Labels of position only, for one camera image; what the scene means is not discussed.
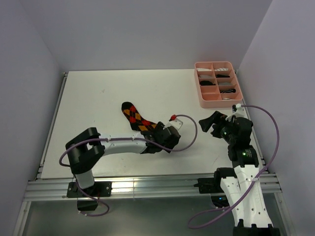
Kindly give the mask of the black white-striped sock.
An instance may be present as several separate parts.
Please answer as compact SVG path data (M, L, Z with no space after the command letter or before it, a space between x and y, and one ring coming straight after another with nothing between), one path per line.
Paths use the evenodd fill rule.
M220 90L220 93L236 93L236 89L230 88L230 89L226 89L226 90Z

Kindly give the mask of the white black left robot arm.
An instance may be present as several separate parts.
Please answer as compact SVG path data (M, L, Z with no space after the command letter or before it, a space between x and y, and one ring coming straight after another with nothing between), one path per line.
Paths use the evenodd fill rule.
M66 145L66 154L72 174L77 179L78 191L91 196L96 190L92 168L105 155L119 153L154 154L168 148L172 150L181 135L179 130L183 122L176 119L167 125L159 122L152 131L141 131L121 138L106 135L104 137L95 127L91 127L70 140Z

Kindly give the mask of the black orange argyle sock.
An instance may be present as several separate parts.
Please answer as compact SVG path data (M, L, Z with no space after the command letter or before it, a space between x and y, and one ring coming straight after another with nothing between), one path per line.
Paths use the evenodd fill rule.
M121 110L127 118L131 129L134 131L151 131L154 130L157 125L152 121L144 119L131 102L123 102Z

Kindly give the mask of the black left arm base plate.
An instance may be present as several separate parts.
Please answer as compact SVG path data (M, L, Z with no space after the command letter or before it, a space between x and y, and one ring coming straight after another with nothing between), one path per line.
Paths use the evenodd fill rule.
M97 181L93 186L83 189L83 191L92 197L110 197L112 190L111 181ZM85 195L78 189L76 182L70 182L66 194L67 198L83 198Z

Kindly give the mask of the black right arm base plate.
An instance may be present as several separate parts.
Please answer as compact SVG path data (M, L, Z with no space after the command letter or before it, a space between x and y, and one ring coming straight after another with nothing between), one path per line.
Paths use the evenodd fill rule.
M223 193L214 177L198 178L194 187L198 188L200 194Z

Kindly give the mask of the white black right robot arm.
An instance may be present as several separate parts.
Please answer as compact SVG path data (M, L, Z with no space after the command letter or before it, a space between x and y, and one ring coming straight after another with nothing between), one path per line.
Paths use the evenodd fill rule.
M224 192L234 217L234 236L279 236L273 226L263 198L258 173L257 152L250 144L253 123L233 114L228 117L215 111L199 121L203 132L213 129L211 135L228 144L231 168L215 171L213 186Z

